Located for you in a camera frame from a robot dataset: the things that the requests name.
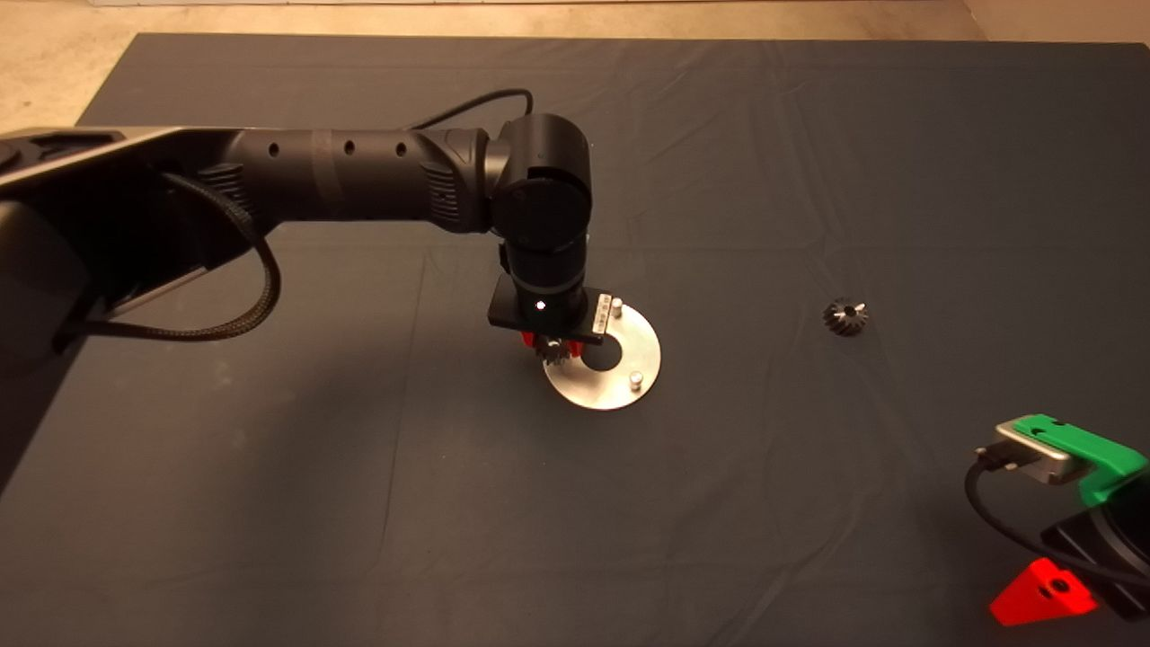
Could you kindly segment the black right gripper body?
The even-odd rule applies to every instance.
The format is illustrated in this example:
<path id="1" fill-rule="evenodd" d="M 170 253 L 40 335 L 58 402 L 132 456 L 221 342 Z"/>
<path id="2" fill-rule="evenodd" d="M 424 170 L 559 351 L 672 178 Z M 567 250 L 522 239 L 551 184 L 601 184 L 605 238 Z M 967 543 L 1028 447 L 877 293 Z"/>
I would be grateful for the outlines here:
<path id="1" fill-rule="evenodd" d="M 1048 549 L 1134 576 L 1149 573 L 1149 486 L 1129 483 L 1103 504 L 1075 513 L 1040 533 Z M 1080 581 L 1124 621 L 1147 621 L 1143 587 L 1109 584 L 1076 573 Z"/>

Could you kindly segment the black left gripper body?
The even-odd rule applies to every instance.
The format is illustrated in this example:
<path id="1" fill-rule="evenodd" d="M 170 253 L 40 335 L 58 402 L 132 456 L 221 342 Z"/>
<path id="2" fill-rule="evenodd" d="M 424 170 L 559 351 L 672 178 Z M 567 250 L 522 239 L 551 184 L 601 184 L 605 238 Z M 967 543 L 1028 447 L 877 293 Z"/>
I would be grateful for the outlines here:
<path id="1" fill-rule="evenodd" d="M 600 345 L 606 337 L 613 299 L 611 292 L 584 286 L 544 295 L 518 286 L 512 276 L 503 274 L 496 282 L 486 318 L 493 328 L 564 342 Z"/>

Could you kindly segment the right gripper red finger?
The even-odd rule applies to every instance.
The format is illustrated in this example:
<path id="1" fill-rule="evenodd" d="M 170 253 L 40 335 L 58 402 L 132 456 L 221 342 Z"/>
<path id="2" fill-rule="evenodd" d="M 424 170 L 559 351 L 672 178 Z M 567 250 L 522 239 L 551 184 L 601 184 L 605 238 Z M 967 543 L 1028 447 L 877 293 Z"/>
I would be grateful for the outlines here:
<path id="1" fill-rule="evenodd" d="M 989 604 L 1002 626 L 1084 616 L 1098 601 L 1076 573 L 1049 559 L 1032 561 Z"/>

